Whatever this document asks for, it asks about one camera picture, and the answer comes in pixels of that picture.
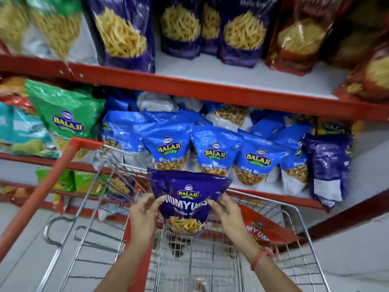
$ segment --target person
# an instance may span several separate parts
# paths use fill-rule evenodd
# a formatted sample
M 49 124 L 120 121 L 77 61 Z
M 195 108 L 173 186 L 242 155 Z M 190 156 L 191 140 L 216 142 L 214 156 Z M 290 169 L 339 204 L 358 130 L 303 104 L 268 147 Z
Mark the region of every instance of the person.
M 146 194 L 129 210 L 131 240 L 122 255 L 111 267 L 95 292 L 127 292 L 137 267 L 150 245 L 155 231 L 158 207 L 166 196 L 154 198 Z M 283 273 L 246 231 L 239 206 L 224 193 L 218 202 L 207 200 L 219 216 L 223 230 L 234 245 L 243 253 L 266 292 L 301 292 L 297 285 Z

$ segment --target red bracelet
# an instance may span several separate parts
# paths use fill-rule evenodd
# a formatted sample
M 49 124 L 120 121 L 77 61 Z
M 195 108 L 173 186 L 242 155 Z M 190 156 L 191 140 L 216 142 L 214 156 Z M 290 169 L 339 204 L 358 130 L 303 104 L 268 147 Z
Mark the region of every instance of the red bracelet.
M 264 256 L 266 256 L 266 255 L 267 255 L 266 251 L 261 250 L 261 251 L 258 253 L 258 255 L 254 257 L 254 259 L 253 259 L 252 262 L 250 263 L 250 266 L 251 266 L 251 270 L 252 270 L 252 271 L 254 271 L 255 266 L 257 265 L 258 261 L 259 261 L 262 257 L 264 257 Z

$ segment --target metal cart frame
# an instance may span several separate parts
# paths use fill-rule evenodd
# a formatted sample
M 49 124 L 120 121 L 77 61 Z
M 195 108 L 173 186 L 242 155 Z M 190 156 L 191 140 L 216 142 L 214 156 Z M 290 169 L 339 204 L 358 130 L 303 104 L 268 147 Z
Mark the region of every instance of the metal cart frame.
M 39 208 L 39 205 L 44 201 L 56 181 L 60 178 L 63 170 L 81 148 L 97 151 L 100 166 L 93 184 L 89 188 L 74 217 L 56 217 L 44 227 L 45 241 L 57 246 L 57 249 L 38 286 L 37 291 L 39 292 L 44 290 L 73 229 L 74 240 L 79 241 L 79 244 L 58 291 L 64 291 L 67 283 L 72 279 L 95 281 L 95 284 L 91 285 L 94 289 L 130 241 L 129 207 L 143 193 L 148 191 L 147 179 L 145 177 L 147 173 L 146 168 L 136 156 L 133 155 L 139 162 L 137 166 L 124 164 L 113 154 L 108 156 L 105 151 L 118 151 L 129 154 L 128 152 L 103 145 L 101 142 L 73 138 L 62 157 L 52 167 L 48 176 L 37 186 L 36 190 L 3 232 L 0 239 L 0 261 L 3 260 L 13 243 Z M 111 169 L 110 178 L 107 180 L 100 177 L 103 167 Z M 111 183 L 110 179 L 113 176 L 123 181 L 134 193 L 128 195 Z M 134 183 L 130 184 L 128 178 L 131 178 Z M 96 182 L 103 183 L 104 190 L 99 196 L 97 206 L 92 213 L 89 223 L 74 228 L 81 210 L 91 194 L 91 189 Z M 110 213 L 104 207 L 104 204 L 102 204 L 104 193 L 108 188 L 114 188 L 117 193 L 128 199 L 128 203 L 120 203 L 121 212 L 126 216 L 126 220 L 122 225 L 115 225 L 109 221 L 99 221 L 97 219 L 99 211 L 107 211 L 106 213 L 109 215 L 116 215 L 115 213 Z M 279 247 L 276 246 L 275 248 L 277 250 L 275 250 L 274 262 L 303 291 L 330 291 L 314 251 L 312 241 L 297 207 L 258 197 L 243 191 L 229 189 L 228 193 L 236 202 L 251 207 L 263 216 L 294 231 L 294 233 L 303 232 L 308 240 L 308 245 L 304 247 L 300 246 L 297 241 L 298 248 L 290 250 L 285 245 L 283 246 L 282 253 L 279 252 Z M 215 218 L 212 220 L 212 217 L 208 219 L 209 221 L 205 225 L 206 230 L 201 237 L 190 238 L 169 234 L 160 217 L 157 221 L 156 233 L 128 290 L 132 292 L 146 290 L 153 292 L 165 290 L 176 290 L 176 292 L 205 292 L 214 290 L 237 292 L 263 291 L 255 274 L 250 271 L 247 260 L 241 256 L 232 242 L 224 235 L 220 222 Z M 51 227 L 60 220 L 69 222 L 69 227 L 61 242 L 50 238 Z M 109 228 L 110 230 L 116 231 L 118 235 L 110 235 L 106 231 L 98 230 L 99 226 L 102 225 L 104 225 L 106 230 Z M 80 236 L 79 233 L 81 231 L 84 231 L 84 234 Z M 109 254 L 109 259 L 103 261 L 96 260 L 95 258 L 83 258 L 82 251 L 85 248 L 93 248 L 96 252 L 105 252 Z M 89 266 L 105 266 L 106 271 L 101 275 L 85 275 L 82 272 L 77 273 L 75 271 L 77 270 L 76 265 L 78 264 L 83 264 L 84 266 L 86 264 Z

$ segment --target white tile floor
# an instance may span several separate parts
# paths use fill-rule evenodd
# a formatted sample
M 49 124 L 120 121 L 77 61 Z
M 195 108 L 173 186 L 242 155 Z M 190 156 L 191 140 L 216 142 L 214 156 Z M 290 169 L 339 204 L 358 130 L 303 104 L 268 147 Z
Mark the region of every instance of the white tile floor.
M 0 203 L 0 232 L 4 230 L 12 217 L 16 214 L 17 210 L 18 208 L 11 204 Z M 56 251 L 55 246 L 49 245 L 43 240 L 42 228 L 49 219 L 55 218 L 57 216 L 57 214 L 46 210 L 39 210 L 36 213 L 18 241 L 8 253 L 7 257 L 0 265 L 0 292 L 36 291 L 39 282 L 42 279 L 46 268 L 48 267 L 50 260 Z M 80 218 L 75 227 L 79 225 L 87 225 L 87 222 L 87 219 Z M 111 235 L 117 237 L 120 236 L 121 233 L 120 230 L 109 227 L 103 223 L 97 223 L 93 227 L 100 231 L 109 231 Z M 68 224 L 66 222 L 57 222 L 50 231 L 51 238 L 54 240 L 61 240 L 66 233 L 67 228 Z M 87 240 L 95 243 L 102 243 L 104 241 L 106 246 L 116 249 L 118 248 L 117 242 L 114 242 L 113 240 L 108 242 L 106 239 L 103 240 L 103 238 L 99 235 L 88 235 Z M 55 292 L 58 290 L 77 245 L 78 242 L 73 240 L 72 233 L 62 250 L 61 257 L 55 269 L 53 270 L 53 273 L 48 280 L 44 291 Z M 80 253 L 80 258 L 85 260 L 113 262 L 115 254 L 107 251 L 97 250 L 91 247 L 85 247 Z M 74 266 L 72 275 L 103 277 L 108 269 L 109 265 L 92 265 L 87 262 L 78 262 Z M 163 270 L 162 267 L 161 274 L 164 273 L 166 274 L 166 277 L 168 277 L 168 274 L 165 270 Z M 384 286 L 373 281 L 359 281 L 330 274 L 326 274 L 326 278 L 332 292 L 384 292 L 388 291 L 389 288 L 389 285 Z M 64 291 L 93 291 L 98 281 L 99 280 L 94 279 L 70 279 L 65 286 Z M 165 284 L 160 285 L 159 291 L 171 291 L 171 288 L 168 286 Z M 173 286 L 177 287 L 177 289 L 180 286 L 179 290 L 182 290 L 182 285 L 179 285 L 178 283 Z M 249 290 L 252 290 L 252 287 L 247 286 L 246 291 Z M 261 291 L 259 287 L 255 287 L 255 290 Z

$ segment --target metal wire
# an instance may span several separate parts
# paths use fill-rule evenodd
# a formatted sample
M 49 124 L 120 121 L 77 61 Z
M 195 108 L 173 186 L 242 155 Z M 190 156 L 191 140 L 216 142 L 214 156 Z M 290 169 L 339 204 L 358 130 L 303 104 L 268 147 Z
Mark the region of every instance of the metal wire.
M 127 153 L 114 147 L 109 148 Z M 110 158 L 103 150 L 98 150 L 98 153 L 101 160 L 100 167 L 107 166 L 112 169 L 110 178 L 112 176 L 118 177 L 131 189 L 130 194 L 125 193 L 113 185 L 109 178 L 107 181 L 103 181 L 105 183 L 104 193 L 107 189 L 114 188 L 115 192 L 128 200 L 128 204 L 126 204 L 128 206 L 142 195 L 142 191 L 147 192 L 148 185 L 144 166 L 139 167 L 121 163 L 117 157 Z M 139 190 L 136 190 L 137 187 L 132 185 L 128 178 L 134 180 L 134 184 L 137 184 Z M 96 177 L 95 182 L 98 180 L 102 181 L 101 178 Z M 308 238 L 309 244 L 307 246 L 298 244 L 298 248 L 293 250 L 286 246 L 284 253 L 279 253 L 278 247 L 275 247 L 276 256 L 274 257 L 274 262 L 304 292 L 329 292 L 328 284 L 298 209 L 286 203 L 258 198 L 255 195 L 242 191 L 232 189 L 228 191 L 234 201 L 252 208 L 281 226 L 289 228 L 294 233 L 302 229 Z M 90 291 L 93 291 L 123 250 L 125 244 L 124 231 L 129 221 L 129 209 L 126 207 L 121 208 L 121 211 L 124 211 L 127 216 L 126 221 L 121 225 L 99 221 L 96 219 L 96 214 L 104 210 L 104 206 L 101 203 L 104 193 L 100 195 L 98 205 L 95 207 L 89 223 L 75 229 L 74 239 L 79 241 L 79 245 L 62 280 L 58 290 L 60 292 L 65 290 L 66 285 L 71 280 L 93 281 L 93 283 L 88 285 Z M 75 222 L 77 220 L 81 208 L 72 221 Z M 109 210 L 105 211 L 110 215 L 116 215 L 110 213 Z M 156 231 L 145 291 L 263 291 L 259 280 L 250 270 L 247 260 L 239 253 L 228 237 L 224 235 L 220 221 L 216 218 L 212 219 L 212 217 L 209 219 L 205 225 L 206 231 L 199 238 L 174 236 L 169 233 L 166 227 Z M 84 251 L 90 249 L 93 250 L 93 256 L 88 258 L 85 254 L 90 254 L 90 252 Z M 57 259 L 53 259 L 53 265 L 55 265 Z M 46 273 L 45 281 L 47 281 L 51 270 L 48 270 Z M 99 274 L 93 273 L 95 270 L 102 272 Z

